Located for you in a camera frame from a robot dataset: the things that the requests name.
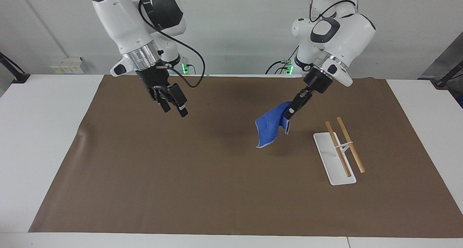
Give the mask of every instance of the blue cloth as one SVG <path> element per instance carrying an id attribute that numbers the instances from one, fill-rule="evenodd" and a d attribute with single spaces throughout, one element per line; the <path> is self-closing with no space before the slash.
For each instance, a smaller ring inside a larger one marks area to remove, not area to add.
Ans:
<path id="1" fill-rule="evenodd" d="M 290 106 L 291 102 L 282 103 L 256 120 L 259 133 L 259 146 L 257 148 L 261 149 L 272 144 L 278 136 L 279 126 L 284 128 L 285 134 L 289 133 L 289 120 L 283 115 Z"/>
<path id="2" fill-rule="evenodd" d="M 456 99 L 456 101 L 458 102 L 458 104 L 459 104 L 461 107 L 463 107 L 463 94 L 460 95 L 460 97 L 458 97 L 458 98 Z"/>

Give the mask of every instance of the brown paper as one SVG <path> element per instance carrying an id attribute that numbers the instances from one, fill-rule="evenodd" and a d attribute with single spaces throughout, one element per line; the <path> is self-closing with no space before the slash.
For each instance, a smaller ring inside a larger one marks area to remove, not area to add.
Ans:
<path id="1" fill-rule="evenodd" d="M 301 78 L 178 82 L 163 113 L 134 76 L 104 77 L 30 232 L 463 238 L 463 216 L 384 80 L 335 82 L 256 149 L 254 121 Z M 341 116 L 367 172 L 333 187 L 313 134 Z"/>

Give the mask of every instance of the white tray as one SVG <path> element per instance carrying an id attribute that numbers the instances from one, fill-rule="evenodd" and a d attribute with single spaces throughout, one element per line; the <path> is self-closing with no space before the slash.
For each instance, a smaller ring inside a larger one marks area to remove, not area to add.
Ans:
<path id="1" fill-rule="evenodd" d="M 336 137 L 337 144 L 339 145 L 339 139 L 336 132 L 334 133 L 334 136 Z M 351 177 L 347 177 L 343 164 L 341 163 L 341 159 L 334 148 L 330 133 L 315 133 L 314 140 L 315 144 L 317 144 L 317 148 L 330 183 L 332 185 L 356 183 L 357 179 L 355 178 L 351 165 L 349 164 L 345 153 L 343 153 L 344 160 L 346 161 L 347 167 L 349 168 L 349 171 L 351 171 L 352 175 Z"/>

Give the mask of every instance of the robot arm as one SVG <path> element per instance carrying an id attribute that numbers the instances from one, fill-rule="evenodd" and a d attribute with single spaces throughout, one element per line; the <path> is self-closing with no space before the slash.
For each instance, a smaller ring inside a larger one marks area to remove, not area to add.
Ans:
<path id="1" fill-rule="evenodd" d="M 301 18 L 293 24 L 293 35 L 298 39 L 299 52 L 293 59 L 295 72 L 305 74 L 304 88 L 292 101 L 285 113 L 286 119 L 299 111 L 312 97 L 312 93 L 324 91 L 335 79 L 345 86 L 352 85 L 347 68 L 372 40 L 376 28 L 364 15 L 357 13 L 357 0 L 314 0 L 313 8 L 321 11 L 312 21 Z M 331 17 L 318 20 L 324 14 Z"/>
<path id="2" fill-rule="evenodd" d="M 135 70 L 151 98 L 165 112 L 170 111 L 168 102 L 175 105 L 182 117 L 188 114 L 187 98 L 178 84 L 171 85 L 165 62 L 161 60 L 154 39 L 145 28 L 145 23 L 132 0 L 93 0 L 95 11 L 122 54 L 112 69 L 114 76 Z M 160 29 L 164 22 L 157 23 Z"/>
<path id="3" fill-rule="evenodd" d="M 183 8 L 180 0 L 141 0 L 142 15 L 145 19 L 151 21 L 165 34 L 175 37 L 185 33 L 187 23 L 183 17 Z M 159 50 L 163 54 L 161 59 L 166 62 L 166 65 L 175 67 L 183 62 L 182 55 L 178 52 L 177 44 L 170 38 L 160 34 L 150 26 L 146 25 L 146 29 L 153 37 Z"/>

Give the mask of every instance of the wooden chopstick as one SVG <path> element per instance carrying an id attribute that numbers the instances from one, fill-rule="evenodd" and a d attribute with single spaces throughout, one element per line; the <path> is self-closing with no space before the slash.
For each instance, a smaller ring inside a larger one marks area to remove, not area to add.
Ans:
<path id="1" fill-rule="evenodd" d="M 351 137 L 349 136 L 349 133 L 347 133 L 347 129 L 344 126 L 344 123 L 343 123 L 343 120 L 341 119 L 341 117 L 337 118 L 337 122 L 339 123 L 339 126 L 341 126 L 341 129 L 343 130 L 343 134 L 344 134 L 344 137 L 346 138 L 347 142 L 352 141 Z M 354 147 L 354 143 L 349 143 L 349 147 L 351 148 L 352 155 L 354 156 L 355 162 L 357 163 L 357 166 L 358 166 L 360 172 L 365 173 L 365 167 L 364 167 L 362 161 L 360 160 L 360 157 L 358 156 L 357 150 Z"/>
<path id="2" fill-rule="evenodd" d="M 334 147 L 336 148 L 336 152 L 339 158 L 341 159 L 341 163 L 343 164 L 344 171 L 346 171 L 347 177 L 350 178 L 352 176 L 351 171 L 349 170 L 349 167 L 347 167 L 347 163 L 344 159 L 344 155 L 337 144 L 337 140 L 336 140 L 336 137 L 334 136 L 333 128 L 331 128 L 331 124 L 329 121 L 327 121 L 325 124 L 326 124 L 326 127 L 328 128 L 328 131 L 330 132 L 331 140 L 333 140 L 333 144 L 334 144 Z"/>

